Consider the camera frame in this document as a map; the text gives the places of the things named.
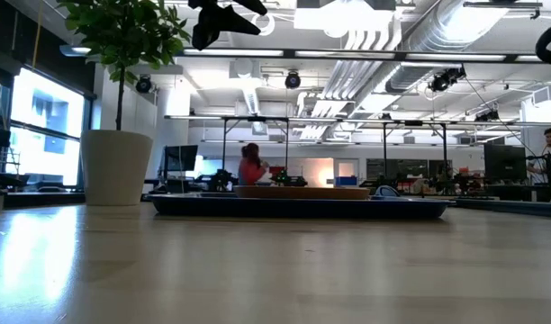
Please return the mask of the dark blue serving tray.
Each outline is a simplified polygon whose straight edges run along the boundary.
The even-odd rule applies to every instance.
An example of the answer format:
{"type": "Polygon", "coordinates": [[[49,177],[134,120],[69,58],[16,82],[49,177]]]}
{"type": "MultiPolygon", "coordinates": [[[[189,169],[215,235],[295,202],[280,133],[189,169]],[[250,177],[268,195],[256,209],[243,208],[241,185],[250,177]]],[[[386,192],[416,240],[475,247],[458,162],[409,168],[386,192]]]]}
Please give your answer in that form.
{"type": "Polygon", "coordinates": [[[152,194],[161,215],[233,218],[435,220],[446,200],[373,195],[369,200],[238,198],[233,194],[152,194]]]}

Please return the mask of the green leafy potted tree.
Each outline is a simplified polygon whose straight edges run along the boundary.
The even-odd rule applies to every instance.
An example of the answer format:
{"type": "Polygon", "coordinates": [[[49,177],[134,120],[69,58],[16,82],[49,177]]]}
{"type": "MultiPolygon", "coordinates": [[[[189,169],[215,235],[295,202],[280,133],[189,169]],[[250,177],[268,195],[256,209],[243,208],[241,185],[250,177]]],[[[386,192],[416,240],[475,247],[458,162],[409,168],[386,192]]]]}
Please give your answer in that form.
{"type": "Polygon", "coordinates": [[[191,35],[186,19],[165,0],[57,0],[66,8],[66,27],[83,37],[86,55],[97,56],[111,70],[110,80],[117,83],[115,128],[122,128],[124,86],[140,80],[131,67],[146,62],[154,69],[173,63],[191,35]]]}

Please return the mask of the long ceiling light bar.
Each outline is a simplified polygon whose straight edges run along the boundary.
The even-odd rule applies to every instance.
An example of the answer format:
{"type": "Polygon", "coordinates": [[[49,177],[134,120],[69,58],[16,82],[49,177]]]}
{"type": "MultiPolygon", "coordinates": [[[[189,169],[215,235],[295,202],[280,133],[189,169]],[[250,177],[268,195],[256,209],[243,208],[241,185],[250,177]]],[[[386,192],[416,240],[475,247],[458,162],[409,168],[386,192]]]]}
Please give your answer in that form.
{"type": "Polygon", "coordinates": [[[181,57],[253,58],[253,59],[321,59],[371,60],[397,62],[465,62],[485,64],[545,64],[538,56],[520,53],[412,52],[347,49],[183,49],[181,57]]]}

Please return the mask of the black computer monitor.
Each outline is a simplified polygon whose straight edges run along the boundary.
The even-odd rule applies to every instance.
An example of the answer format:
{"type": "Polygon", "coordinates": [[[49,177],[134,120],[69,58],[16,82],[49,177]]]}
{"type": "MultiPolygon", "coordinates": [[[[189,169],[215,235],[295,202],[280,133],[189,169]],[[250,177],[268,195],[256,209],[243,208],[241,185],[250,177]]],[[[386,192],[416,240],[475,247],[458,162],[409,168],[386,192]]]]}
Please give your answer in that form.
{"type": "Polygon", "coordinates": [[[166,146],[163,151],[162,170],[171,172],[194,171],[197,145],[166,146]]]}
{"type": "Polygon", "coordinates": [[[512,181],[527,178],[527,160],[524,148],[485,144],[483,156],[486,178],[512,181]]]}

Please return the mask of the round pendant lamp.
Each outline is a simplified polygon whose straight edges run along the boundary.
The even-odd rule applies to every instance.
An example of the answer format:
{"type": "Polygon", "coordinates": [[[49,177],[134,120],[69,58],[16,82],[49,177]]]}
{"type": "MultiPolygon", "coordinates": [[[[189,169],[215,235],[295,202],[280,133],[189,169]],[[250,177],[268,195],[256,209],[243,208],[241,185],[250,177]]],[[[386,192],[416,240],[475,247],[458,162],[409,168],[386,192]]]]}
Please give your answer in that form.
{"type": "Polygon", "coordinates": [[[83,46],[60,45],[60,52],[66,57],[85,57],[90,49],[83,46]]]}

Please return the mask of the seated person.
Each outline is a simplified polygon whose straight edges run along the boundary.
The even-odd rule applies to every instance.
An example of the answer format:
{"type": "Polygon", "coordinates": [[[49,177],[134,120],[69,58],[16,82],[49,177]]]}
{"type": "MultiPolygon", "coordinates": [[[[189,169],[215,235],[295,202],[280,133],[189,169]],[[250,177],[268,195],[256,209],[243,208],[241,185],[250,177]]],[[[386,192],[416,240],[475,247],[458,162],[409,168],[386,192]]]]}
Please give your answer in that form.
{"type": "Polygon", "coordinates": [[[269,164],[259,156],[259,146],[249,143],[241,149],[239,162],[239,185],[254,185],[269,168],[269,164]]]}

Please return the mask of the small red green device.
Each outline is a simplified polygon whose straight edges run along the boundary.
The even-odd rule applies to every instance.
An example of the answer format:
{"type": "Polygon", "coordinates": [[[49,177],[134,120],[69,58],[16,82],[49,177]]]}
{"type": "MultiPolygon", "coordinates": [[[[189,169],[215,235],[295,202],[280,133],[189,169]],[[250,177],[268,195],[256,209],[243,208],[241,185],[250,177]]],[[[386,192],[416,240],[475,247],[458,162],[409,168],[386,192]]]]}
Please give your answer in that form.
{"type": "Polygon", "coordinates": [[[283,166],[271,166],[269,171],[270,180],[279,186],[305,187],[308,184],[302,175],[288,175],[283,166]]]}

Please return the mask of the white ribbed plant pot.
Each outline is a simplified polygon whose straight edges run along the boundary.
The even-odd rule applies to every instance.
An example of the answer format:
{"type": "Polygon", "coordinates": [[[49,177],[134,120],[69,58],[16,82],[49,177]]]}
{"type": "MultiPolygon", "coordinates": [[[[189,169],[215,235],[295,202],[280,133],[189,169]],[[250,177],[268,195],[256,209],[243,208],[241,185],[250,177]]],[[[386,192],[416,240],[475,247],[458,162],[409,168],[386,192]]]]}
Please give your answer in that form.
{"type": "Polygon", "coordinates": [[[140,203],[153,139],[123,130],[88,130],[80,141],[86,203],[140,203]]]}

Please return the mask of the bright large window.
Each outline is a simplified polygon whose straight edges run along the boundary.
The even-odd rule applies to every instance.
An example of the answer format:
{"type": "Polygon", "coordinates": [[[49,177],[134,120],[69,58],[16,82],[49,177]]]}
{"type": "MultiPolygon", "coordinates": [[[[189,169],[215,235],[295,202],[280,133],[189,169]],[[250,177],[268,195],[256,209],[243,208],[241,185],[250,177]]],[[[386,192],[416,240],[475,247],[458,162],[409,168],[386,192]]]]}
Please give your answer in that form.
{"type": "Polygon", "coordinates": [[[76,185],[86,99],[27,68],[14,78],[11,148],[19,172],[76,185]]]}

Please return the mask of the black overhead workstation frame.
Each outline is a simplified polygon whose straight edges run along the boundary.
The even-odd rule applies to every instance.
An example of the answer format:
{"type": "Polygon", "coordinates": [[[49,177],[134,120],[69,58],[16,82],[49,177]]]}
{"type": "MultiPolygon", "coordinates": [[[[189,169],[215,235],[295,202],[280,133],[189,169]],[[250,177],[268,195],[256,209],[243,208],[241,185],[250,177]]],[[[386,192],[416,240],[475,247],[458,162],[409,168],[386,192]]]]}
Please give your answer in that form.
{"type": "Polygon", "coordinates": [[[219,115],[166,115],[170,121],[220,122],[221,136],[209,138],[201,135],[203,143],[220,143],[222,153],[227,145],[256,142],[266,145],[283,145],[285,151],[291,146],[376,146],[387,148],[417,146],[440,147],[444,157],[451,148],[461,148],[459,142],[449,139],[460,135],[476,136],[482,131],[496,131],[500,138],[517,138],[522,131],[531,128],[551,127],[551,122],[537,121],[452,121],[452,120],[390,120],[390,119],[345,119],[345,118],[292,118],[278,116],[219,116],[219,115]],[[275,126],[279,134],[237,135],[230,133],[241,123],[259,122],[275,126]]]}

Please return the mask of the silver ventilation duct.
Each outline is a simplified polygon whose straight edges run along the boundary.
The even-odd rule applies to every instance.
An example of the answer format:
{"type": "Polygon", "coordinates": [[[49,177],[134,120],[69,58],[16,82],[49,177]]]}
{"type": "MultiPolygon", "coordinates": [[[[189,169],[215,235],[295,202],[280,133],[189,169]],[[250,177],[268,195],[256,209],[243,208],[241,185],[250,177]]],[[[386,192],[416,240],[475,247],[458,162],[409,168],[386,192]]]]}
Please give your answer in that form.
{"type": "MultiPolygon", "coordinates": [[[[475,0],[441,0],[411,36],[402,44],[404,51],[464,51],[482,38],[509,11],[507,8],[464,6],[475,0]]],[[[433,67],[389,67],[385,82],[388,93],[403,93],[430,74],[433,67]]]]}

